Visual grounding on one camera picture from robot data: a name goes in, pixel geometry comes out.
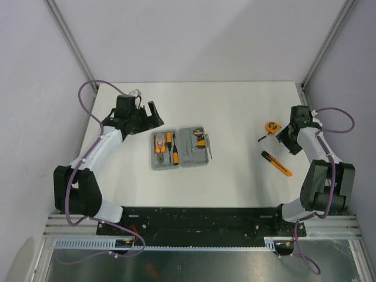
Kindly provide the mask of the orange handle thick screwdriver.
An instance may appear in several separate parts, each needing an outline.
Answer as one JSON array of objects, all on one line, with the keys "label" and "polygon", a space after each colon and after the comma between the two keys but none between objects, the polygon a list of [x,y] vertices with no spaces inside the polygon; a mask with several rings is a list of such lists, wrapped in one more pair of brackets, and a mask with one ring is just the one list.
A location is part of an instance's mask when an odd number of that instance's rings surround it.
[{"label": "orange handle thick screwdriver", "polygon": [[169,151],[169,162],[172,162],[172,133],[171,132],[166,132],[166,143],[167,143],[167,148]]}]

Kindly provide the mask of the orange handle pliers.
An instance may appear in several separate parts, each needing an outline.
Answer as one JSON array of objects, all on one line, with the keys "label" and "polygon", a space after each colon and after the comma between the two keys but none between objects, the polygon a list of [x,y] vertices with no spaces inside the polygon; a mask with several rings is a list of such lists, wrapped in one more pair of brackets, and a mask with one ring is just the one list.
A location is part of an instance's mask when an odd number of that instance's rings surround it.
[{"label": "orange handle pliers", "polygon": [[154,143],[157,161],[162,164],[164,162],[164,154],[166,153],[166,134],[157,133],[155,135]]}]

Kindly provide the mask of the grey plastic tool case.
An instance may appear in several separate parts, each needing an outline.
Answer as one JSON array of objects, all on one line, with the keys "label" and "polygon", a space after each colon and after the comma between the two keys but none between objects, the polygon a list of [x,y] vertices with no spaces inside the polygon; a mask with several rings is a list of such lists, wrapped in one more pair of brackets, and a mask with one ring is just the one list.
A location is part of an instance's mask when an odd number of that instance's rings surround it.
[{"label": "grey plastic tool case", "polygon": [[[151,167],[153,170],[168,170],[168,169],[177,169],[179,166],[182,167],[197,167],[197,166],[204,166],[209,163],[211,160],[208,150],[206,147],[204,149],[199,149],[196,147],[197,145],[197,138],[193,131],[196,128],[203,128],[203,136],[205,138],[205,130],[202,126],[196,127],[186,127],[180,129],[168,129],[162,130],[152,133],[151,137]],[[172,133],[172,162],[169,162],[169,151],[167,148],[166,143],[166,153],[164,154],[164,162],[162,164],[158,163],[157,156],[155,154],[155,135],[157,133],[165,133],[171,132]],[[179,154],[179,164],[175,166],[173,164],[173,134],[176,135],[176,145],[177,151]]]}]

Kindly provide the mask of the orange handle slim screwdriver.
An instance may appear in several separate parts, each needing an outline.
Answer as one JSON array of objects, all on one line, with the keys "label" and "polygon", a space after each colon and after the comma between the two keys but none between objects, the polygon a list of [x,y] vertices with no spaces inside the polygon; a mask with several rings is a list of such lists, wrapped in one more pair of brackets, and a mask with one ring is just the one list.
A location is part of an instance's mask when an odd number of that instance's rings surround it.
[{"label": "orange handle slim screwdriver", "polygon": [[176,135],[173,134],[173,164],[177,166],[179,164],[179,154],[176,145]]}]

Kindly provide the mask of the orange black utility knife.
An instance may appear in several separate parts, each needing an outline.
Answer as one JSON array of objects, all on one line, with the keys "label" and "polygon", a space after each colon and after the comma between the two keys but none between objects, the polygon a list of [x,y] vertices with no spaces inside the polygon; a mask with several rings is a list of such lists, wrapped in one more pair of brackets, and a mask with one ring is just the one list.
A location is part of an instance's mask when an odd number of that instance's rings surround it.
[{"label": "orange black utility knife", "polygon": [[280,172],[282,172],[287,177],[292,177],[293,174],[283,166],[278,160],[276,160],[274,157],[272,157],[271,154],[266,152],[265,150],[261,152],[261,156],[266,159],[269,163],[271,163],[275,168],[277,168]]}]

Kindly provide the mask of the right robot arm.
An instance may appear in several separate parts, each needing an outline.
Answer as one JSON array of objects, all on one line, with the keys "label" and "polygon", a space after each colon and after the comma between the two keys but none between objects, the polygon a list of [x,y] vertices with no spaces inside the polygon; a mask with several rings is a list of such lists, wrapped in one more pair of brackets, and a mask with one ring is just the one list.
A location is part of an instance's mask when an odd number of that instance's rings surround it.
[{"label": "right robot arm", "polygon": [[[351,121],[346,130],[323,128],[317,114],[335,110],[345,114]],[[292,229],[292,222],[345,213],[348,210],[355,179],[353,164],[343,162],[330,148],[324,133],[345,134],[355,127],[354,118],[346,111],[329,107],[310,110],[308,106],[293,106],[290,122],[276,136],[292,155],[304,152],[310,167],[303,181],[300,196],[281,205],[281,215],[271,221],[271,229],[278,236]]]}]

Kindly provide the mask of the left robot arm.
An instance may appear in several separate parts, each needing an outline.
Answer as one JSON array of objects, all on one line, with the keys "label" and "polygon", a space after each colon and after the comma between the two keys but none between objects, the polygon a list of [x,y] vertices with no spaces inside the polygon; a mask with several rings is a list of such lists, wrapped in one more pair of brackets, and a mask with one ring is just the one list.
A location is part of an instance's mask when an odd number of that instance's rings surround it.
[{"label": "left robot arm", "polygon": [[100,129],[90,147],[67,166],[58,166],[53,173],[55,207],[65,214],[81,214],[103,221],[118,235],[125,234],[130,221],[122,216],[123,208],[104,200],[96,175],[106,159],[127,136],[135,135],[164,125],[155,103],[136,104],[136,96],[118,95],[116,107],[100,121]]}]

